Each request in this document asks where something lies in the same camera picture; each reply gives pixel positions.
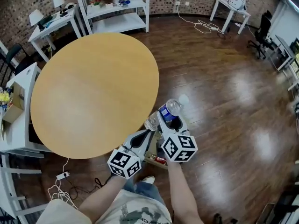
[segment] shelf board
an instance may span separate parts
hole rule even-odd
[[[107,13],[122,11],[130,8],[145,7],[146,4],[143,0],[129,0],[130,3],[126,7],[119,7],[115,5],[113,8],[106,8],[105,6],[100,7],[99,5],[88,5],[87,6],[87,19],[91,19],[96,16],[101,16]]]
[[[99,32],[125,32],[144,28],[144,21],[137,13],[123,14],[110,17],[93,23],[93,33]]]

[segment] blue label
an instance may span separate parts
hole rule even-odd
[[[160,113],[163,115],[166,122],[172,121],[176,116],[173,116],[166,107],[166,104],[159,108]]]

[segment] white t-shirt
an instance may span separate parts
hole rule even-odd
[[[90,219],[62,200],[50,201],[36,224],[91,224]],[[121,190],[96,224],[171,224],[167,208],[155,199]]]

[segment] round wooden table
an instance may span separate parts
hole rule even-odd
[[[117,33],[82,37],[45,65],[33,89],[34,129],[52,152],[86,159],[117,148],[149,116],[157,98],[154,56]]]

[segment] table lamp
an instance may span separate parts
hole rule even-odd
[[[35,24],[38,25],[40,31],[44,30],[45,28],[40,24],[40,20],[43,18],[43,14],[39,10],[34,10],[29,15],[30,24],[34,26]]]
[[[61,5],[64,4],[64,0],[53,0],[54,7],[60,7],[60,16],[63,17],[67,15],[66,9],[62,9]]]

